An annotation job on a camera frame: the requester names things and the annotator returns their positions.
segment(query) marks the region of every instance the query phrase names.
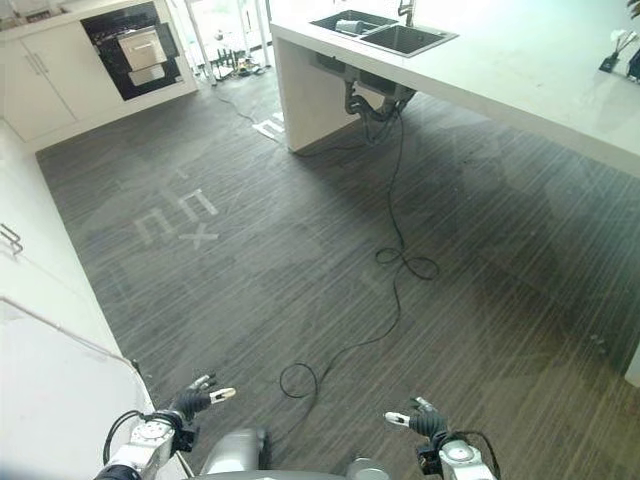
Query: white cabinetry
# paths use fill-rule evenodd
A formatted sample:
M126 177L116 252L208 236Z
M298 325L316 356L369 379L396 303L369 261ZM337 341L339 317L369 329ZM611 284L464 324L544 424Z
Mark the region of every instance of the white cabinetry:
M78 120L124 102L80 22L29 35L22 42Z
M2 121L0 223L21 237L24 248L14 255L0 236L0 297L65 322L70 330L117 352L36 159L20 148Z
M5 44L3 114L24 141L124 103L73 22Z
M75 121L45 74L37 59L20 40L4 45L0 65L2 76L2 113L23 140L31 140Z

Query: metal handle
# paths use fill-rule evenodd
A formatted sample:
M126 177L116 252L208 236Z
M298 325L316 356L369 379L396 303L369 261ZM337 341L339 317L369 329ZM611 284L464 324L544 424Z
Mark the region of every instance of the metal handle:
M35 63L35 60L31 58L31 55L25 55L24 58L27 59L27 62L29 62L29 65L31 65L33 71L36 72L36 75L40 75L40 70L38 70L38 66Z
M0 235L9 240L9 244L11 245L11 250L13 251L13 255L16 256L24 250L24 247L20 244L20 235L7 227L4 223L0 223L0 227L3 230L0 230Z
M132 50L142 50L143 48L153 47L153 43L145 43L144 45L138 45L137 47L133 47Z
M38 61L38 65L40 65L40 69L44 72L44 73L49 73L49 69L47 68L47 66L44 64L44 62L42 61L42 59L40 58L40 55L37 53L33 54L36 57L36 60Z

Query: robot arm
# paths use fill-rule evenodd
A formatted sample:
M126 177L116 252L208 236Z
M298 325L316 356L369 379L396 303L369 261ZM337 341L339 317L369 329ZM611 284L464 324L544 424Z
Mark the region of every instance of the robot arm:
M419 414L409 417L395 412L385 413L385 419L429 438L418 447L418 461L425 475L440 475L444 480L499 480L483 462L480 451L469 445L463 433L449 433L447 420L422 397L414 399Z
M236 393L233 388L208 393L213 383L209 375L200 377L167 410L144 415L144 423L136 426L129 441L107 458L95 480L152 480L175 452L190 452L198 434L191 426L195 414Z

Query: cabinet door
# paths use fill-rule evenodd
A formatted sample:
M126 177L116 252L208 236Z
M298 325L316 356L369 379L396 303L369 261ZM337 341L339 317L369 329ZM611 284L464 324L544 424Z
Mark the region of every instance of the cabinet door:
M2 111L14 130L28 141L75 121L69 109L51 87L35 58L20 41L4 45L0 55Z
M22 41L77 118L124 103L79 22L29 35Z

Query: black cable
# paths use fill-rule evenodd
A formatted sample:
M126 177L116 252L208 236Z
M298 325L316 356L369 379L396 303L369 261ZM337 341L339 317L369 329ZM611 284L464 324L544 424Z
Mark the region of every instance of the black cable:
M109 458L111 457L111 442L113 440L113 436L116 434L118 429L122 426L124 422L133 418L139 417L144 418L144 414L139 410L129 410L128 412L124 412L120 415L115 422L111 425L109 429L109 433L107 433L107 438L104 440L104 446L102 447L102 464L106 465L109 463Z
M406 242L404 239L404 235L402 234L402 231L400 229L400 226L398 225L398 221L396 219L395 216L395 212L393 209L393 190L395 188L395 183L396 183L396 179L398 176L398 172L400 171L400 166L402 163L402 156L404 153L404 136L405 136L405 132L404 132L404 123L402 121L402 116L399 110L396 110L396 112L394 113L393 117L397 117L400 120L400 147L398 149L398 159L396 161L396 165L393 171L393 174L391 176L391 179L389 181L389 186L387 188L387 210L389 212L389 216L391 217L391 223L393 224L393 229L396 233L396 236L398 238L398 242L400 244L399 248L394 248L394 247L384 247L380 250L378 250L375 254L375 259L376 262L380 265L388 265L398 259L402 260L402 263L400 265L398 265L398 268L395 271L395 274L393 276L393 296L395 299L395 303L396 303L396 314L395 317L393 319L393 322L391 323L391 325L380 335L370 338L368 340L362 341L362 342L358 342L355 343L353 345L349 345L347 347L342 348L341 350L339 350L333 357L331 357L331 360L329 361L329 364L327 365L327 367L325 368L324 372L322 373L322 375L320 376L320 378L318 378L318 376L316 375L315 371L313 370L313 368L311 366L309 366L308 364L304 363L304 362L296 362L293 363L289 366L287 366L286 368L284 368L281 372L280 372L280 390L282 390L282 393L284 393L287 397L289 398L293 398L293 399L303 399L303 398L307 398L309 396L312 396L311 401L309 402L309 406L307 407L306 412L302 415L302 417L293 424L293 426L291 428L289 428L289 430L287 430L287 432L285 433L285 435L280 438L278 441L283 440L284 438L286 438L291 432L293 432L300 424L302 424L311 414L311 412L313 411L313 409L315 408L315 406L318 403L318 397L320 395L320 388L322 386L322 383L324 382L324 380L327 378L327 375L329 375L329 373L333 370L333 368L336 366L336 363L338 362L338 360L347 352L354 350L356 348L360 348L360 347L364 347L366 345L371 345L372 343L376 343L379 342L381 340L383 340L385 337L387 337L400 323L400 319L402 318L402 304L400 302L400 294L398 292L398 278L400 275L400 272L402 272L403 267L406 267L407 270L409 272L411 272L414 276L416 276L418 279L420 280L434 280L438 274L440 273L440 267L438 266L438 264L434 261L431 260L428 257L410 257L408 258L405 255L405 251L406 251ZM382 256L384 256L385 254L390 254L389 258L386 259L382 259ZM429 265L431 265L433 267L433 273L432 274L424 274L424 273L420 273L417 270L417 266L416 263L417 262L426 262ZM311 377L313 379L313 390L310 392L306 392L306 393L292 393L291 390L288 390L283 383L283 379L284 376L287 374L287 372L289 372L290 370L294 369L294 368L303 368L305 369L307 372L309 372L311 374Z
M217 95L217 94L216 94L216 98L217 98L218 100L220 100L222 103L228 103L229 105L231 105L231 106L233 107L233 109L236 111L236 113L237 113L240 117L242 117L242 118L244 118L244 119L246 119L246 120L249 120L249 121L251 122L251 124L252 124L252 125L255 125L256 123L258 123L258 122L256 121L256 119L255 119L255 118L253 118L251 115L246 115L246 114L242 113L242 112L240 111L240 109L238 108L238 106L237 106L237 105L236 105L232 100L228 100L228 99L226 99L226 98L222 98L220 95Z
M493 475L496 477L496 480L500 480L502 478L502 472L500 471L500 464L498 464L498 458L496 457L496 452L493 449L493 445L489 441L489 438L479 430L458 430L455 432L451 432L447 434L442 443L446 443L448 440L454 439L456 436L468 436L468 435L477 435L478 437L484 440L484 443L487 445L487 449L489 450L489 454L491 455L491 463L493 464Z

